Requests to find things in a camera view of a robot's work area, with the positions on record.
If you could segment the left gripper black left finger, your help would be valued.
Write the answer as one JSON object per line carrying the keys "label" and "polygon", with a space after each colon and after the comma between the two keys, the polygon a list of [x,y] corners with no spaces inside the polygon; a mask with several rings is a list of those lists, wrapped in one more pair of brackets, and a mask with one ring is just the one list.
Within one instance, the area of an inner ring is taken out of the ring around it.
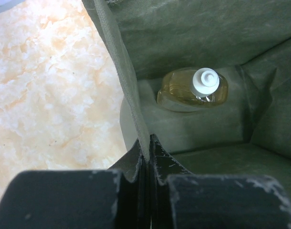
{"label": "left gripper black left finger", "polygon": [[0,229],[145,229],[139,142],[107,170],[23,171],[0,201]]}

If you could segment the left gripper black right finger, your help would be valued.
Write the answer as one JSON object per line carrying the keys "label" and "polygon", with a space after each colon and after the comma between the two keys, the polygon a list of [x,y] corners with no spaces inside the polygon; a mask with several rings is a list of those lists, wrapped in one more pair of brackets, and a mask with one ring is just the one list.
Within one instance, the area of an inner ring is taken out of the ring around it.
{"label": "left gripper black right finger", "polygon": [[291,201],[266,175],[196,175],[150,141],[154,229],[291,229]]}

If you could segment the amber bottle white cap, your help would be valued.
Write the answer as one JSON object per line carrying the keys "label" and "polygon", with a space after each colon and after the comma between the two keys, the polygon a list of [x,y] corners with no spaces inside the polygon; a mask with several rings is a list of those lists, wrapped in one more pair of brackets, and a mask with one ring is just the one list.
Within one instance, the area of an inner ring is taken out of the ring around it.
{"label": "amber bottle white cap", "polygon": [[211,68],[182,68],[167,73],[157,94],[165,109],[190,113],[226,102],[228,82]]}

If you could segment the green canvas bag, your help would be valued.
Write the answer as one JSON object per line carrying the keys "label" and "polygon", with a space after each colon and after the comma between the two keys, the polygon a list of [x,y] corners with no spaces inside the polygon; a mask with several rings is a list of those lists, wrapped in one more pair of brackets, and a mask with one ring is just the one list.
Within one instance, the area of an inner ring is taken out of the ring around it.
{"label": "green canvas bag", "polygon": [[[85,0],[116,66],[131,148],[163,148],[196,174],[265,174],[291,199],[291,0]],[[165,74],[209,67],[227,101],[194,113],[156,103]]]}

